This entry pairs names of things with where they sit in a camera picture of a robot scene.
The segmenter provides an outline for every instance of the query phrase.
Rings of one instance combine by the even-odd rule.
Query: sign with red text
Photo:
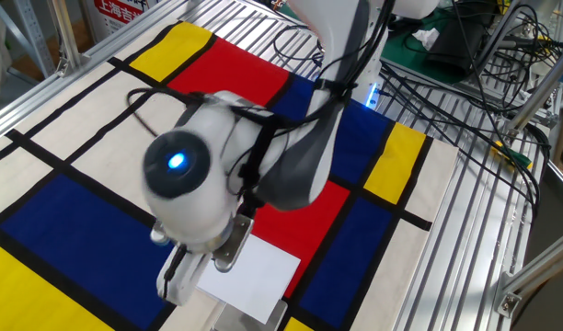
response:
[[[96,43],[156,5],[160,0],[81,0]]]

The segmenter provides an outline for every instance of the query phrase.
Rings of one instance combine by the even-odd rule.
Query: white rectangle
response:
[[[221,273],[210,263],[198,288],[266,324],[299,263],[299,258],[251,235],[233,269]]]

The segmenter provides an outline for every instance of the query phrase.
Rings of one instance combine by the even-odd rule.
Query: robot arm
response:
[[[189,102],[176,127],[144,156],[144,195],[157,218],[151,237],[176,245],[157,289],[175,304],[185,303],[212,258],[222,272],[234,265],[260,203],[289,211],[316,199],[330,171],[349,83],[371,72],[358,54],[379,46],[365,42],[379,30],[369,17],[383,1],[288,2],[326,50],[306,118],[281,119],[222,91]]]

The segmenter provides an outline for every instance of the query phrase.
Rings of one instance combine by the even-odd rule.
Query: red square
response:
[[[285,292],[286,297],[292,296],[348,196],[348,190],[328,181],[318,199],[308,207],[282,212],[267,205],[257,212],[253,234],[300,258],[300,265]]]
[[[282,68],[219,38],[168,86],[182,93],[230,91],[265,106],[288,77]]]

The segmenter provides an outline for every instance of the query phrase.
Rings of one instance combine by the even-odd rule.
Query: white tissue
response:
[[[428,31],[418,30],[417,32],[412,34],[412,37],[422,42],[422,46],[428,51],[431,49],[437,38],[439,38],[439,31],[437,31],[436,28],[430,29]]]

